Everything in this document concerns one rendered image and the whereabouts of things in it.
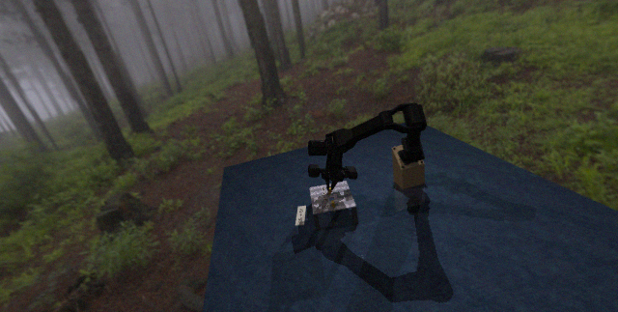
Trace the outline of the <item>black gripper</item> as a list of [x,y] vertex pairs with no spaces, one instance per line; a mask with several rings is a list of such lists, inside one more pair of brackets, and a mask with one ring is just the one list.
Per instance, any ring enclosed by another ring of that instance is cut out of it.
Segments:
[[[320,168],[319,164],[310,164],[308,166],[309,177],[310,178],[318,178],[320,173],[321,173],[322,174],[322,178],[326,181],[327,190],[329,190],[329,180],[330,180],[330,178],[329,178],[329,174],[326,173],[326,168],[327,168],[327,166],[328,166],[330,161],[333,161],[333,164],[338,164],[338,163],[342,164],[342,157],[341,158],[333,158],[333,157],[327,156],[325,168]],[[349,179],[356,180],[357,179],[357,171],[354,168],[354,166],[346,166],[345,168],[350,168]],[[333,190],[333,188],[336,186],[337,183],[338,182],[332,182],[331,183],[331,191]]]

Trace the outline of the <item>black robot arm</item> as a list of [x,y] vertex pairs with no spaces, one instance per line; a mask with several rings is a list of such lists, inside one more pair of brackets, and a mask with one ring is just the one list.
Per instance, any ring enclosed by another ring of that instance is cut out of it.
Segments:
[[[392,115],[398,111],[403,112],[405,127],[393,123]],[[401,140],[403,149],[397,153],[403,164],[408,165],[425,158],[420,135],[426,127],[427,122],[421,104],[399,104],[392,110],[381,111],[378,116],[354,128],[342,128],[330,132],[325,135],[325,140],[309,140],[308,155],[326,156],[327,154],[333,158],[341,158],[343,153],[353,148],[359,140],[382,130],[393,129],[407,134],[407,137]],[[350,168],[343,167],[341,163],[333,164],[333,161],[330,162],[326,168],[326,173],[329,174],[332,182],[342,182],[349,177]]]

